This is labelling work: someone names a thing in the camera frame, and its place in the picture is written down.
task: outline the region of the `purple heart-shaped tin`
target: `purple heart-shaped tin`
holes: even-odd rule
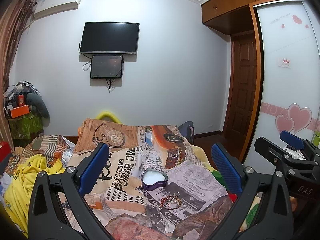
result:
[[[141,183],[142,183],[142,187],[145,190],[152,191],[158,187],[167,186],[168,185],[168,176],[167,176],[167,174],[165,174],[164,172],[162,172],[160,170],[156,170],[153,168],[147,168],[142,175]]]

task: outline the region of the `orange box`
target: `orange box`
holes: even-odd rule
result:
[[[16,118],[18,116],[28,114],[29,113],[29,106],[18,106],[11,110],[11,118]]]

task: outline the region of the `wooden floor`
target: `wooden floor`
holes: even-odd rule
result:
[[[211,147],[213,144],[218,142],[222,143],[222,145],[230,153],[231,156],[235,156],[235,157],[239,156],[242,149],[241,147],[235,145],[233,142],[227,140],[220,134],[215,134],[215,135],[201,137],[201,138],[195,138],[194,145],[199,146],[204,150],[211,166],[214,167],[215,169],[216,169],[216,166],[214,165],[214,162],[211,158]]]

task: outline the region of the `yellow tube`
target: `yellow tube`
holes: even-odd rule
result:
[[[121,123],[118,117],[116,117],[113,113],[108,111],[101,112],[100,114],[97,115],[96,119],[101,120],[105,117],[109,117],[115,123]]]

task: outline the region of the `brown curtain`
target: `brown curtain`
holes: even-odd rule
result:
[[[2,80],[0,95],[2,95],[2,98],[3,93],[9,86],[10,68],[12,67],[23,29],[32,14],[34,4],[35,0],[13,0],[0,19],[0,79]],[[0,140],[8,142],[10,148],[13,149],[12,137],[8,121],[4,117],[3,105],[1,108]]]

